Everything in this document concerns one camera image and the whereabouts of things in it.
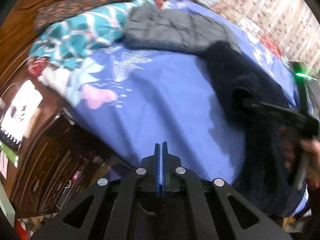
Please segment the person's right hand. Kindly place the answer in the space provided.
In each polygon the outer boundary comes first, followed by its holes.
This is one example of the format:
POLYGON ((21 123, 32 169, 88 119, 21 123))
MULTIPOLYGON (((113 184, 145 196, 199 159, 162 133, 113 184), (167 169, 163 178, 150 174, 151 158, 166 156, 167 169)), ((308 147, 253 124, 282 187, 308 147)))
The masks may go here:
POLYGON ((320 180, 320 146, 316 139, 302 139, 300 145, 308 155, 309 165, 306 169, 306 182, 311 190, 319 189, 320 180))

